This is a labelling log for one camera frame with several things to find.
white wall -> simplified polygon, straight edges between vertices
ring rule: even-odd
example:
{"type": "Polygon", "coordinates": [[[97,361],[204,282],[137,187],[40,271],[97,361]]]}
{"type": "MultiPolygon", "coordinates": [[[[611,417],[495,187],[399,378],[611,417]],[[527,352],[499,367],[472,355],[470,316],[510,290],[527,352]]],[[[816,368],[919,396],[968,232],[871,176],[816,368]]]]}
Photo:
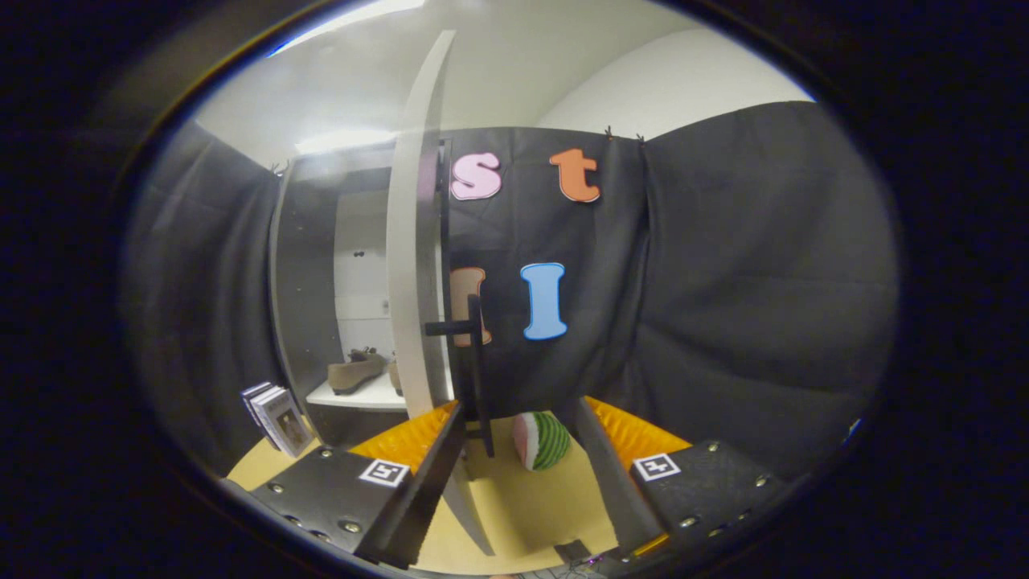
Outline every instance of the white wall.
{"type": "Polygon", "coordinates": [[[653,138],[741,108],[813,100],[746,48],[707,29],[653,40],[599,70],[538,126],[653,138]]]}

orange foam pad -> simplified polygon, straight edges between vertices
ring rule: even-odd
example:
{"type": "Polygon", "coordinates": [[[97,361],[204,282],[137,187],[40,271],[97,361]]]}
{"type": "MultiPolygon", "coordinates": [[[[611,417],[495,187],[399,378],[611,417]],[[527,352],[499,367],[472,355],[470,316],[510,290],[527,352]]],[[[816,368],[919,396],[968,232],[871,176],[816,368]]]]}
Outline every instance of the orange foam pad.
{"type": "Polygon", "coordinates": [[[451,412],[457,406],[457,401],[434,408],[392,429],[378,434],[350,449],[354,455],[368,459],[381,459],[391,463],[399,463],[411,467],[412,473],[418,472],[429,448],[436,441],[443,425],[450,419],[451,412]]]}
{"type": "Polygon", "coordinates": [[[653,457],[662,453],[675,453],[693,446],[681,438],[659,429],[620,408],[584,397],[607,433],[611,446],[618,455],[618,461],[626,471],[633,467],[633,461],[653,457]]]}

yellow floor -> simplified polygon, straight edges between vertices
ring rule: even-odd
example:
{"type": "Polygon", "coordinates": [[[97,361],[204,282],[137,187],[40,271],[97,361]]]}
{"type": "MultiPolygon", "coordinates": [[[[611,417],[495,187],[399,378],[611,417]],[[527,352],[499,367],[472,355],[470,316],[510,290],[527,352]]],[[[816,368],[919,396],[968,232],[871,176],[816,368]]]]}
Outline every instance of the yellow floor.
{"type": "MultiPolygon", "coordinates": [[[[592,553],[617,545],[590,460],[574,440],[560,463],[533,473],[518,460],[511,419],[492,426],[494,459],[486,457],[481,441],[469,441],[466,448],[472,498],[496,555],[483,554],[440,501],[414,567],[457,575],[524,573],[562,565],[554,545],[578,539],[592,553]]],[[[312,442],[305,455],[318,444],[312,442]]],[[[252,491],[294,462],[261,440],[228,479],[252,491]]]]}

watermelon toy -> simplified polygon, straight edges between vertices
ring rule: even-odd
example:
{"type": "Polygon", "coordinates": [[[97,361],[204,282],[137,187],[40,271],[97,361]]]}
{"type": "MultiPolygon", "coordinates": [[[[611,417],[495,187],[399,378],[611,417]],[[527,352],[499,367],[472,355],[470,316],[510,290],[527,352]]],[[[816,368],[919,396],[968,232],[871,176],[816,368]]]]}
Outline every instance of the watermelon toy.
{"type": "Polygon", "coordinates": [[[572,444],[564,425],[543,412],[523,412],[514,417],[511,435],[522,465],[530,471],[542,471],[557,465],[572,444]]]}

pink letter s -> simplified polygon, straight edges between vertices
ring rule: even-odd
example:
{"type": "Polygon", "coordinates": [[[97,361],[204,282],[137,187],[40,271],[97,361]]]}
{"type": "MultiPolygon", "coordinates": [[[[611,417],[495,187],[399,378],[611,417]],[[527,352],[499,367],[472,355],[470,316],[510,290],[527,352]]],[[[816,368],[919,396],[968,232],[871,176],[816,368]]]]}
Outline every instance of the pink letter s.
{"type": "Polygon", "coordinates": [[[493,169],[500,167],[500,159],[492,152],[465,154],[454,164],[451,192],[461,201],[486,198],[500,190],[500,174],[493,169]]]}

